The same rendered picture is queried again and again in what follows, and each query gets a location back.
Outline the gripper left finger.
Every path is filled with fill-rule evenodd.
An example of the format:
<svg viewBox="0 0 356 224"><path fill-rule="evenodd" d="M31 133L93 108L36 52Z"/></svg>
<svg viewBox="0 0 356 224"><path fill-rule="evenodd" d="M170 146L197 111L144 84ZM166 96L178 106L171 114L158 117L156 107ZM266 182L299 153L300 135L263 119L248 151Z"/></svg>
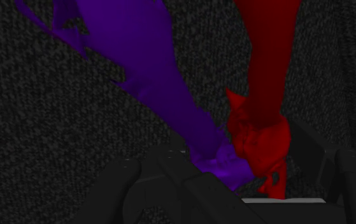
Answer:
<svg viewBox="0 0 356 224"><path fill-rule="evenodd" d="M147 158L110 162L100 172L71 224L138 224L160 206L173 224L266 224L216 176L183 154L183 140L150 148Z"/></svg>

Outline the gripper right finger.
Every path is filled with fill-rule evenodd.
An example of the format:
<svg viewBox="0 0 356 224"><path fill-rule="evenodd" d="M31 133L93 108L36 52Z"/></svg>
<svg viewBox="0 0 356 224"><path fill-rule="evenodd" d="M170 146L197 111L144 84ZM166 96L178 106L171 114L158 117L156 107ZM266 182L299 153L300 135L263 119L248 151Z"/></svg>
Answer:
<svg viewBox="0 0 356 224"><path fill-rule="evenodd" d="M356 224L356 151L329 143L308 124L289 122L289 154L306 177L324 187L326 202L343 199L346 223Z"/></svg>

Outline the purple crumpled shape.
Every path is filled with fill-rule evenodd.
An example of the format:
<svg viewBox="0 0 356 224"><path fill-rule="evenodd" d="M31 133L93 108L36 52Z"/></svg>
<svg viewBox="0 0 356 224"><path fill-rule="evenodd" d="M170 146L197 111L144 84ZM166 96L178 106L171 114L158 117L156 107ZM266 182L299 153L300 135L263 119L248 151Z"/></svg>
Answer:
<svg viewBox="0 0 356 224"><path fill-rule="evenodd" d="M53 0L47 27L24 3L16 7L80 54L87 48L123 67L120 86L181 135L191 162L235 190L253 180L224 131L198 108L176 65L172 23L162 0Z"/></svg>

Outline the dark grey fabric sofa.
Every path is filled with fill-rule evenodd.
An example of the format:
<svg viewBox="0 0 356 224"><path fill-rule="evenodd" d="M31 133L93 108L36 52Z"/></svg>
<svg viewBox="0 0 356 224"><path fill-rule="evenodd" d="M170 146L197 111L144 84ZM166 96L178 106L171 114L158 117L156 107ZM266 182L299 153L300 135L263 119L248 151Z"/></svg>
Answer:
<svg viewBox="0 0 356 224"><path fill-rule="evenodd" d="M182 76L224 123L225 89L248 92L240 15L232 0L164 2ZM123 70L87 55L0 0L0 224L71 224L108 162L168 142L168 126L113 84ZM356 0L302 1L281 111L356 150Z"/></svg>

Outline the red crumpled shape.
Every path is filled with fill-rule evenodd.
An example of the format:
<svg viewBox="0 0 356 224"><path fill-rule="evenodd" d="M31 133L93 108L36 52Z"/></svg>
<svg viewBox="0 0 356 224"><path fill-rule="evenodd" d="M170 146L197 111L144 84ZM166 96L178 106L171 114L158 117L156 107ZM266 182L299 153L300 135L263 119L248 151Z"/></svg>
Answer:
<svg viewBox="0 0 356 224"><path fill-rule="evenodd" d="M246 97L226 91L231 106L227 128L238 157L245 159L259 187L272 199L284 199L290 128L280 109L291 59L297 12L302 0L234 0L252 52Z"/></svg>

